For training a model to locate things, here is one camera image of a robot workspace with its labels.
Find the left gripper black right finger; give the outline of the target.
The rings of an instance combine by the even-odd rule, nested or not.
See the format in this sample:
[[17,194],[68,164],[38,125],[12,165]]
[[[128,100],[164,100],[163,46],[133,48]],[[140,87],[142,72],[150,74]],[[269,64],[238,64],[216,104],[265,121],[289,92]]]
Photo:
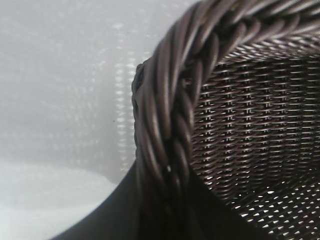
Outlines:
[[188,198],[200,232],[206,240],[239,240],[239,215],[224,205],[197,177],[189,173]]

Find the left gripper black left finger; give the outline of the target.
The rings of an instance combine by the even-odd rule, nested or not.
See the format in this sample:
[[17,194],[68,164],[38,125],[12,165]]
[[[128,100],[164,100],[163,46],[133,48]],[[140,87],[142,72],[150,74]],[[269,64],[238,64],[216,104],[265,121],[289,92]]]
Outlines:
[[95,210],[54,240],[136,240],[138,195],[136,163],[115,190]]

